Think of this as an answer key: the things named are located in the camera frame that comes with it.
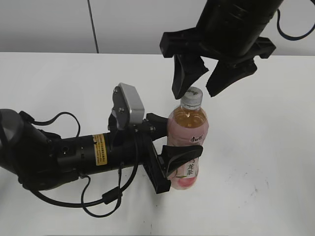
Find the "black cylinder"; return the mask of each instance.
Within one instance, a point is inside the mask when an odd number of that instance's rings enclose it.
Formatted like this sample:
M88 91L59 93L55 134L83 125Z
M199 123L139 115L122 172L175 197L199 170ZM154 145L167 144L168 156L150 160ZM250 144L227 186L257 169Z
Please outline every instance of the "black cylinder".
M203 44L222 54L248 52L283 0L208 0L197 29Z
M57 162L62 172L77 171L90 175L133 166L135 144L132 137L113 146L111 134L88 135L62 139L55 145Z

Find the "screw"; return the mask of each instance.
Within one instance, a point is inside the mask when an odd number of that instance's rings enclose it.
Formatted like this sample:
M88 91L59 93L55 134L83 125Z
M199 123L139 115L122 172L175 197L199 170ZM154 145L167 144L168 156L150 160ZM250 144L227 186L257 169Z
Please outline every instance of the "screw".
M118 112L124 113L124 112L125 112L125 109L124 109L123 107L120 107L120 108L118 109Z

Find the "white wall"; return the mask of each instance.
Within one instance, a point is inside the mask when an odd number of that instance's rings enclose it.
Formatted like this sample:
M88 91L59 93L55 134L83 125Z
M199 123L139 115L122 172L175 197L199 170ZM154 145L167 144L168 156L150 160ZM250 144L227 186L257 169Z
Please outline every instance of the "white wall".
M164 31L194 27L206 0L91 0L101 53L159 54ZM285 0L283 30L292 35L314 24L310 0ZM315 33L290 42L280 37L276 18L262 36L277 45L276 55L315 55ZM0 51L95 52L86 0L2 0Z

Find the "bottle label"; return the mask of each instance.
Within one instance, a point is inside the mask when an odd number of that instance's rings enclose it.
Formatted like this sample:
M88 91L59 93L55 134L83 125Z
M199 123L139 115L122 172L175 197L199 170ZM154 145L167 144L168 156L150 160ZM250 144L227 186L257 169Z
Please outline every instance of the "bottle label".
M198 173L198 159L193 159L177 169L177 178L194 178Z
M169 120L167 145L169 146L191 146L202 145L208 134L209 124L204 122L197 128L185 128L180 126L173 119Z
M209 124L206 121L197 128L185 128L180 126L173 118L169 119L167 145L185 147L202 145L208 134ZM177 178L193 178L198 174L198 158L182 165L176 170Z

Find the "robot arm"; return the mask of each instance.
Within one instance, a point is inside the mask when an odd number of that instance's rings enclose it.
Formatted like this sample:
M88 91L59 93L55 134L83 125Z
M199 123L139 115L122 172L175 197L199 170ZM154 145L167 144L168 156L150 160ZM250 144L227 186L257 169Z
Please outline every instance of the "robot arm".
M276 46L259 37L283 0L207 0L197 26L165 32L160 48L174 57L173 93L180 99L208 69L201 57L217 59L207 89L215 96L257 70L254 57L268 58Z
M25 112L18 114L1 109L0 167L15 173L23 187L41 200L60 207L82 207L85 211L86 207L109 204L114 200L118 200L117 209L138 165L143 165L157 194L169 191L168 176L178 167L200 157L202 147L163 146L162 154L158 155L153 141L167 135L168 120L154 114L147 114L143 119L144 107L133 86L120 83L115 87L113 103L108 120L109 133L79 136L78 122L76 137L69 139L38 130L33 124L49 125L65 114L75 118L71 113L60 113L50 121L38 122ZM79 177L116 169L120 170L121 179L121 169L131 166L132 174L124 186L119 184L103 194L100 200L91 203L84 203L83 194L80 204L72 204L49 199L39 192Z

